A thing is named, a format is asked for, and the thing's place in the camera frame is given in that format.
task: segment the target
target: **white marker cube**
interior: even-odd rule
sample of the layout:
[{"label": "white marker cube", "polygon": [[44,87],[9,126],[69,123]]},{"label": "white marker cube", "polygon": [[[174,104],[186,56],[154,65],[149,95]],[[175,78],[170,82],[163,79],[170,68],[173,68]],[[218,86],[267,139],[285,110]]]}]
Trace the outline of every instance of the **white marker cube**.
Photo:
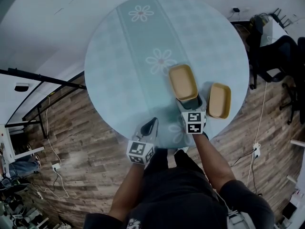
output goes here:
[{"label": "white marker cube", "polygon": [[187,134],[202,134],[204,112],[182,112],[183,125]]},{"label": "white marker cube", "polygon": [[154,155],[154,148],[151,143],[129,141],[126,155],[129,160],[136,164],[146,165]]}]

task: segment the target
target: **brown plastic box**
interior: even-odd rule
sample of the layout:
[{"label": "brown plastic box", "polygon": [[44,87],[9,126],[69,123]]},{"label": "brown plastic box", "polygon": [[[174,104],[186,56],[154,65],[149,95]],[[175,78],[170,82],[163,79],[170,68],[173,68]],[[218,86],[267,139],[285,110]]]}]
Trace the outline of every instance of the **brown plastic box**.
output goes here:
[{"label": "brown plastic box", "polygon": [[211,87],[208,113],[210,116],[226,119],[231,108],[231,89],[223,84],[214,83]]},{"label": "brown plastic box", "polygon": [[197,97],[198,89],[190,66],[183,64],[170,68],[169,78],[178,100],[187,101]]}]

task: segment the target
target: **black pants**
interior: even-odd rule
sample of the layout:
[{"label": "black pants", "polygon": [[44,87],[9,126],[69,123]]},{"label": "black pants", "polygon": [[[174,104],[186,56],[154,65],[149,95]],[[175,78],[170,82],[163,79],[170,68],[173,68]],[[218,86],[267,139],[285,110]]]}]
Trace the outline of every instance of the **black pants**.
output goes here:
[{"label": "black pants", "polygon": [[[168,169],[167,163],[167,149],[165,148],[156,148],[155,154],[150,160],[149,165],[144,171],[144,176],[151,175],[156,172],[160,172]],[[194,170],[202,174],[202,169],[183,151],[179,150],[175,155],[175,162],[177,167],[183,167],[185,169]]]}]

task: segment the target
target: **wooden floor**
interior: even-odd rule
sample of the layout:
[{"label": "wooden floor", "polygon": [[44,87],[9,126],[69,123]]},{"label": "wooden floor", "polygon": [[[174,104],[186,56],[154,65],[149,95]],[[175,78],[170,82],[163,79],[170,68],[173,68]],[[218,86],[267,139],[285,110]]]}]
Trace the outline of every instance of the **wooden floor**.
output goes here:
[{"label": "wooden floor", "polygon": [[[245,30],[237,26],[244,36]],[[84,77],[76,82],[84,83]],[[283,82],[292,84],[286,77]],[[51,97],[51,102],[68,91],[65,87]],[[243,154],[252,150],[262,101],[265,82],[259,77],[256,90],[248,89],[242,108],[235,119],[212,143],[230,164]],[[288,203],[294,185],[286,179],[287,175],[297,178],[300,171],[303,148],[291,145],[291,138],[304,140],[304,127],[300,125],[296,113],[291,125],[287,125],[290,108],[282,111],[279,105],[289,101],[282,83],[268,83],[264,112],[257,141],[261,144],[261,156],[255,160],[254,174],[258,193],[271,205],[276,219],[280,219],[283,207]],[[58,199],[51,192],[42,193],[44,200],[39,199],[36,190],[30,190],[22,196],[27,204],[39,208],[52,224],[58,222],[59,215],[76,228],[81,228],[84,216],[88,212],[107,213],[112,197],[130,166],[125,157],[126,139],[115,132],[103,121],[94,109],[87,91],[77,90],[59,101],[48,111],[50,142],[62,160],[59,173],[70,197]],[[44,182],[52,187],[56,174],[51,165],[57,157],[47,140],[43,140],[39,126],[28,127],[30,144],[34,147],[45,146],[40,153]],[[189,156],[200,164],[195,148],[190,149]],[[251,156],[241,159],[234,167],[236,177],[246,182]],[[170,166],[174,166],[173,157],[169,156]],[[29,180],[43,189],[46,186],[39,174],[33,174]],[[64,196],[60,178],[55,183],[55,193]],[[254,191],[253,176],[250,175],[249,188]]]}]

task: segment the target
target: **black t-shirt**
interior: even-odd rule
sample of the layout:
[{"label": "black t-shirt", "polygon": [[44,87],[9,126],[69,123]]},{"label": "black t-shirt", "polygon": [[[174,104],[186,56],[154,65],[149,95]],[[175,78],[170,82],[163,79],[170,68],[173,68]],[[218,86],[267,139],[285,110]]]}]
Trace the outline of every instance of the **black t-shirt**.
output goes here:
[{"label": "black t-shirt", "polygon": [[[273,228],[274,215],[267,202],[242,182],[227,182],[220,196],[229,208],[248,213],[256,229]],[[145,177],[140,202],[124,222],[108,215],[88,214],[83,228],[226,229],[227,214],[203,174],[176,167]]]}]

